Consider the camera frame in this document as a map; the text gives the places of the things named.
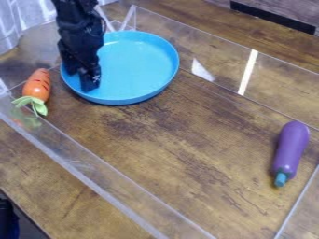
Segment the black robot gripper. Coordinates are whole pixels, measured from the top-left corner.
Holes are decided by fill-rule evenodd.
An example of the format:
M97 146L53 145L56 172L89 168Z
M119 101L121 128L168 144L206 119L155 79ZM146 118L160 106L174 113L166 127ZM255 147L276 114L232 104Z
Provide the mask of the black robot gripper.
M51 0L56 9L57 43L67 73L79 70L83 92L100 87L101 68L97 51L103 46L103 17L95 10L97 0Z

